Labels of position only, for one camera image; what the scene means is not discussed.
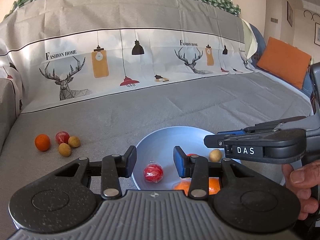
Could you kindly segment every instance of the orange pillow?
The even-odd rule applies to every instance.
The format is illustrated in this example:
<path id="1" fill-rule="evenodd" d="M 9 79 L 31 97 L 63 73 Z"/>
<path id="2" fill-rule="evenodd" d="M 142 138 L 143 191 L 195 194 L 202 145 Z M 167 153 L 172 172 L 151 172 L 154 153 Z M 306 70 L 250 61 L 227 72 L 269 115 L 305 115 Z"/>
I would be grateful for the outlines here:
<path id="1" fill-rule="evenodd" d="M 270 37 L 257 66 L 302 89 L 311 56 Z"/>

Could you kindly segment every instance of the blue plate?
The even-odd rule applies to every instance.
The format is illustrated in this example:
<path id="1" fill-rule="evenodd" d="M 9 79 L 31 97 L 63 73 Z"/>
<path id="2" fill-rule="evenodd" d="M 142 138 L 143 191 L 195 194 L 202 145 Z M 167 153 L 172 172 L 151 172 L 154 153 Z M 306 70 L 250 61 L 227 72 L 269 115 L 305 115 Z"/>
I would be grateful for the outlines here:
<path id="1" fill-rule="evenodd" d="M 188 126 L 173 126 L 154 131 L 143 138 L 137 145 L 137 162 L 132 178 L 141 190 L 170 190 L 172 185 L 180 181 L 180 177 L 173 162 L 173 148 L 180 146 L 186 154 L 195 153 L 206 158 L 210 151 L 203 139 L 213 133 Z M 150 162 L 159 163 L 164 176 L 158 183 L 146 182 L 143 170 Z"/>

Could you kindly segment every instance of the picture frame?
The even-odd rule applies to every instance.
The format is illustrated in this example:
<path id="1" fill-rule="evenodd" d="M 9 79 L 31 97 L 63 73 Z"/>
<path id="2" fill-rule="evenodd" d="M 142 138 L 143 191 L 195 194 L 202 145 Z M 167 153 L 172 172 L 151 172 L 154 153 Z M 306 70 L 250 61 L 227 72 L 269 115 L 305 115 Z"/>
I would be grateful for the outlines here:
<path id="1" fill-rule="evenodd" d="M 290 26 L 293 25 L 293 10 L 289 2 L 287 1 L 287 21 L 289 22 Z"/>
<path id="2" fill-rule="evenodd" d="M 320 24 L 319 23 L 316 23 L 315 44 L 320 46 Z"/>

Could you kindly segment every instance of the silver screw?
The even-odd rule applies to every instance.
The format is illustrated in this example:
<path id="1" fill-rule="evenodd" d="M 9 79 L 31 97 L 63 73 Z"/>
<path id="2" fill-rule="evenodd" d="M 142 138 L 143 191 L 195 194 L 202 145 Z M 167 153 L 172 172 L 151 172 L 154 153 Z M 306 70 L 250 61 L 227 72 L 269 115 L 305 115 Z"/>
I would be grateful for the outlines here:
<path id="1" fill-rule="evenodd" d="M 203 189 L 194 189 L 191 191 L 193 197 L 204 197 L 207 193 Z"/>
<path id="2" fill-rule="evenodd" d="M 106 197 L 114 197 L 117 196 L 119 194 L 119 190 L 115 189 L 115 188 L 107 188 L 103 191 L 103 194 Z"/>

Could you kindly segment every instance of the yellow potato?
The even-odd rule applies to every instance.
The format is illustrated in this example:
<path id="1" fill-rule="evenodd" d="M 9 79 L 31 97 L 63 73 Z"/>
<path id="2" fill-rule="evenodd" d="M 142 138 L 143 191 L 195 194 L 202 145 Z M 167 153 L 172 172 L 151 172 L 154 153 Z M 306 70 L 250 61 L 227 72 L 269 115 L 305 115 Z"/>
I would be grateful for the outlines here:
<path id="1" fill-rule="evenodd" d="M 70 136 L 68 144 L 71 148 L 77 148 L 81 145 L 81 142 L 77 136 Z"/>
<path id="2" fill-rule="evenodd" d="M 222 152 L 219 149 L 214 149 L 209 153 L 209 160 L 213 163 L 217 163 L 222 159 Z"/>
<path id="3" fill-rule="evenodd" d="M 58 147 L 58 151 L 64 157 L 69 157 L 71 155 L 71 148 L 66 143 L 61 143 Z"/>

